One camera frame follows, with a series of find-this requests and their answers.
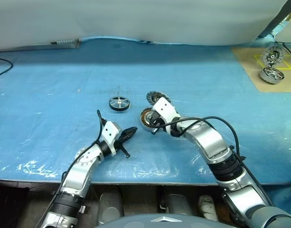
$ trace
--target copper coil stator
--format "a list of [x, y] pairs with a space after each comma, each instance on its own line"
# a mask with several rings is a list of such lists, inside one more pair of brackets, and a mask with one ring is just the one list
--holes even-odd
[[142, 126], [148, 131], [153, 130], [153, 128], [150, 126], [150, 117], [153, 112], [154, 111], [151, 108], [146, 108], [140, 113], [140, 121]]

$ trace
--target small black wheel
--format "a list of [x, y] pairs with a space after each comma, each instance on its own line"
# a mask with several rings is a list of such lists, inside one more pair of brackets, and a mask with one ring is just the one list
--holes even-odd
[[129, 99], [123, 96], [115, 96], [109, 100], [109, 106], [115, 111], [124, 111], [130, 107]]

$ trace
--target robotic arm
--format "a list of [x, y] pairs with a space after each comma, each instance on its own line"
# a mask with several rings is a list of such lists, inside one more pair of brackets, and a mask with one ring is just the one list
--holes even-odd
[[[118, 149], [121, 149], [127, 158], [130, 156], [122, 143], [134, 135], [137, 127], [122, 132], [117, 123], [104, 122], [103, 140], [93, 145], [73, 164], [62, 181], [60, 191], [57, 192], [52, 207], [42, 221], [41, 228], [73, 228], [78, 222], [78, 213], [84, 212], [85, 206], [82, 206], [82, 203], [91, 185], [92, 173], [104, 160], [104, 156], [109, 154], [114, 156]], [[85, 148], [81, 149], [76, 157], [84, 151]]]
[[220, 187], [222, 197], [229, 205], [235, 220], [251, 228], [291, 228], [291, 215], [269, 203], [262, 188], [249, 173], [240, 158], [227, 146], [222, 136], [203, 121], [184, 120], [164, 97], [153, 106], [154, 113], [150, 124], [158, 128], [164, 124], [165, 131], [171, 136], [182, 134], [200, 148], [200, 154], [208, 164]]

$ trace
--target blue tablecloth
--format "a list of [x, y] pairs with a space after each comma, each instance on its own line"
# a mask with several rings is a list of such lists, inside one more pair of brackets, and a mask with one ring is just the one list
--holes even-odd
[[[79, 49], [0, 53], [0, 180], [59, 182], [99, 131], [96, 110], [123, 129], [131, 157], [107, 157], [93, 182], [215, 184], [197, 148], [139, 122], [148, 91], [170, 96], [183, 116], [217, 115], [237, 131], [245, 163], [261, 183], [291, 182], [291, 93], [257, 91], [230, 47], [94, 39]], [[6, 68], [0, 62], [0, 71]], [[112, 96], [130, 99], [123, 113]], [[229, 129], [212, 121], [228, 144]]]

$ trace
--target white backdrop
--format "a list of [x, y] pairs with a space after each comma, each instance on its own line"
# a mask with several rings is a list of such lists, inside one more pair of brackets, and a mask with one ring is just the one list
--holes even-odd
[[0, 0], [0, 49], [89, 36], [251, 42], [286, 0]]

